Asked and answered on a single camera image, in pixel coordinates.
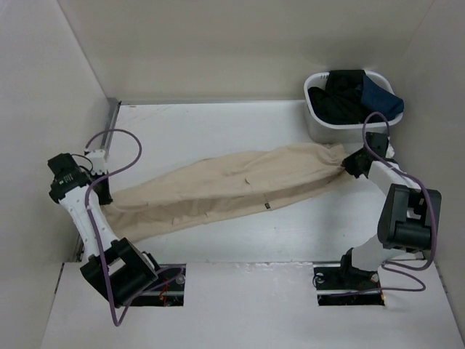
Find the beige drawstring trousers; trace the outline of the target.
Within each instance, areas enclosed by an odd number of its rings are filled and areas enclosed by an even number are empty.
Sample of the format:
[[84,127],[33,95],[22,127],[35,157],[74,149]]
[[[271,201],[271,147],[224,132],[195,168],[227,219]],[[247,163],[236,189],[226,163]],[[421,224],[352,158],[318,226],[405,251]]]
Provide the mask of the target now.
[[203,159],[113,194],[102,212],[132,242],[257,214],[350,181],[340,144],[296,143]]

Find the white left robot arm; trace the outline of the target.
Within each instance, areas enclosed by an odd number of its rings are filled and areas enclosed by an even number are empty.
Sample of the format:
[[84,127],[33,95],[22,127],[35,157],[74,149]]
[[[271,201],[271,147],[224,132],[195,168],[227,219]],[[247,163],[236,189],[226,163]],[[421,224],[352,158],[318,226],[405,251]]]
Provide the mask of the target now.
[[153,257],[127,238],[118,238],[101,206],[112,203],[105,151],[86,152],[87,169],[73,155],[61,153],[47,161],[54,175],[49,195],[71,216],[84,244],[81,274],[115,308],[127,306],[146,289],[157,289],[163,271]]

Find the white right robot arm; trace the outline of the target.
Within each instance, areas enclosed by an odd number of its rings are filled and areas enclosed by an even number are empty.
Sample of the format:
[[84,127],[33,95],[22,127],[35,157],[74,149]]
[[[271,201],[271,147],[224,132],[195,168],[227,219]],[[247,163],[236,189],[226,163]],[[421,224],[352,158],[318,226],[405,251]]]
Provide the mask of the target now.
[[429,252],[437,246],[442,194],[402,172],[389,157],[386,134],[366,132],[363,147],[343,160],[353,177],[366,177],[385,195],[376,235],[349,249],[341,258],[337,279],[342,286],[365,290],[376,284],[377,270],[398,265],[392,258],[405,253]]

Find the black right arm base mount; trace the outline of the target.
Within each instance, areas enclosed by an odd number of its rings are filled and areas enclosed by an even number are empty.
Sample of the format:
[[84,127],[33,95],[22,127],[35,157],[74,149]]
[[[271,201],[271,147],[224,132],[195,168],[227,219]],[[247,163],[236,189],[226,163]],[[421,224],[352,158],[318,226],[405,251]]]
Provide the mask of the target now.
[[315,263],[313,272],[319,306],[385,305],[377,272],[345,273],[338,262]]

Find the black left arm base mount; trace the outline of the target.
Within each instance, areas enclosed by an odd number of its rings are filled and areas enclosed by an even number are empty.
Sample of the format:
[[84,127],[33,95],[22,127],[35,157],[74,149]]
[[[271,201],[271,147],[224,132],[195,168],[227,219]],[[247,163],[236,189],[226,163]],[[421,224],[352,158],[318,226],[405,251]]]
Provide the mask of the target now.
[[185,300],[186,264],[162,265],[161,274],[133,302],[133,307],[182,307]]

